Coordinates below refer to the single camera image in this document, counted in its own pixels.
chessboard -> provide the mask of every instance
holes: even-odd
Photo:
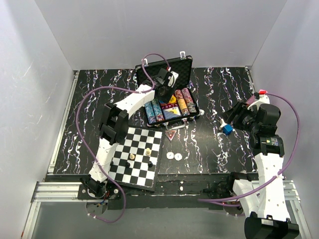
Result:
[[[162,131],[129,127],[125,141],[115,150],[109,176],[120,185],[154,191],[163,137]],[[146,155],[147,148],[151,150],[150,156]]]

metal frame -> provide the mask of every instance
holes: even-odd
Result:
[[[301,237],[305,239],[312,239],[306,219],[300,206],[300,202],[291,200],[290,205],[293,209],[296,222],[299,225],[299,232]]]
[[[253,91],[256,92],[256,89],[255,89],[255,85],[254,85],[254,82],[253,82],[253,78],[251,77],[251,66],[245,66],[245,70],[247,72],[247,75],[248,75],[248,79],[249,79],[249,82],[253,88]]]
[[[65,106],[65,110],[64,110],[64,114],[63,114],[60,130],[59,130],[58,138],[56,140],[54,151],[53,151],[53,154],[52,154],[52,157],[51,157],[51,161],[50,161],[50,164],[49,164],[48,174],[53,174],[53,171],[54,171],[56,158],[58,156],[58,151],[59,151],[59,147],[60,147],[60,144],[61,144],[61,141],[62,141],[63,132],[64,132],[64,128],[65,128],[65,123],[66,123],[66,120],[67,120],[68,115],[69,115],[69,111],[70,111],[70,107],[71,107],[71,103],[72,103],[72,99],[73,99],[76,83],[78,82],[79,73],[80,73],[79,71],[76,71],[75,74],[74,74],[74,79],[73,79],[73,83],[72,83],[72,86],[71,86],[69,98],[68,98],[68,101],[67,101],[66,106]]]
[[[80,182],[39,182],[37,183],[33,196],[29,215],[26,220],[22,239],[30,239],[32,237],[36,219],[39,213],[41,202],[100,202],[96,200],[79,200],[78,191]],[[259,181],[253,181],[253,188],[259,186]],[[297,224],[300,227],[300,234],[303,239],[311,239],[311,235],[304,218],[300,198],[292,180],[284,181],[285,200],[289,201]]]

yellow poker chip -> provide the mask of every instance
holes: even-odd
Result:
[[[176,97],[172,95],[171,99],[169,100],[169,103],[174,104],[176,103]]]

blue cube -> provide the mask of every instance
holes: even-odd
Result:
[[[225,135],[229,135],[231,133],[231,131],[233,131],[233,127],[230,126],[229,124],[227,124],[224,126],[223,131],[224,131]]]

case lid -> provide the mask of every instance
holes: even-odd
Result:
[[[177,57],[168,59],[167,61],[171,67],[171,71],[175,71],[179,74],[176,82],[177,89],[181,90],[185,88],[189,83],[193,58],[191,56],[186,56],[185,58]],[[165,61],[155,61],[145,66],[145,70],[151,77],[157,75],[161,68],[167,68],[167,64],[165,63]],[[137,83],[138,85],[140,85],[147,79],[147,77],[142,69],[142,65],[137,65],[135,67],[135,71]]]

